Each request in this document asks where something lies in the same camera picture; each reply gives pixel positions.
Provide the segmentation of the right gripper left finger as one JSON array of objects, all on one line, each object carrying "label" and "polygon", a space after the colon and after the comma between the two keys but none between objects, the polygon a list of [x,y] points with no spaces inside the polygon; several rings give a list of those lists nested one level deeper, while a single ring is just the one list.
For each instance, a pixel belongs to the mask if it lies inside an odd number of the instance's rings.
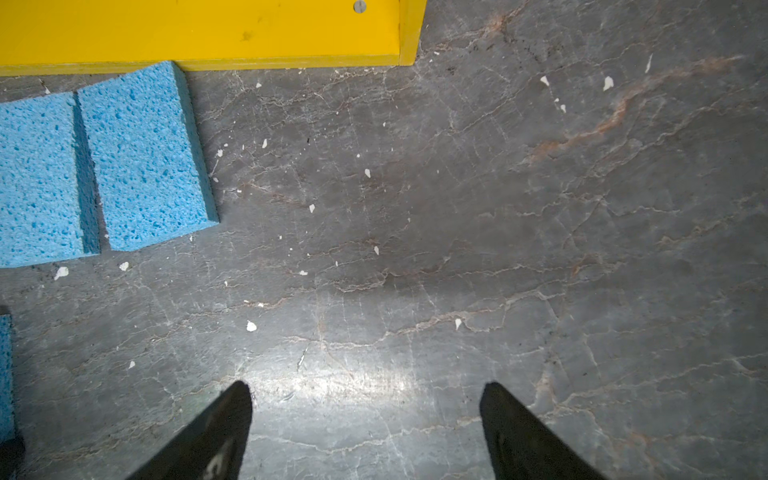
[{"label": "right gripper left finger", "polygon": [[132,479],[237,479],[252,422],[248,385],[236,381],[130,475]]}]

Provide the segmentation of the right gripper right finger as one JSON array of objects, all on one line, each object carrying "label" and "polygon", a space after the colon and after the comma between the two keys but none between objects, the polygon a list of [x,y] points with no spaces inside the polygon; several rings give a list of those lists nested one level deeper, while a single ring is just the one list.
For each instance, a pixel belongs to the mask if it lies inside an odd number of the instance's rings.
[{"label": "right gripper right finger", "polygon": [[485,385],[479,411],[497,479],[604,478],[500,383]]}]

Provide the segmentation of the blue sponge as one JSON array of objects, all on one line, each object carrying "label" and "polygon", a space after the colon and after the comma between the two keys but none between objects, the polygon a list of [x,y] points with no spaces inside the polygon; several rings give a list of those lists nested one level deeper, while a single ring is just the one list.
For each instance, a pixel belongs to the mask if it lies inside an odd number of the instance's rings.
[{"label": "blue sponge", "polygon": [[6,442],[15,437],[16,425],[12,374],[12,317],[4,312],[1,313],[0,349],[0,434],[1,442]]},{"label": "blue sponge", "polygon": [[100,253],[97,188],[74,92],[1,105],[1,266]]},{"label": "blue sponge", "polygon": [[218,224],[188,84],[174,62],[86,86],[77,99],[112,250]]}]

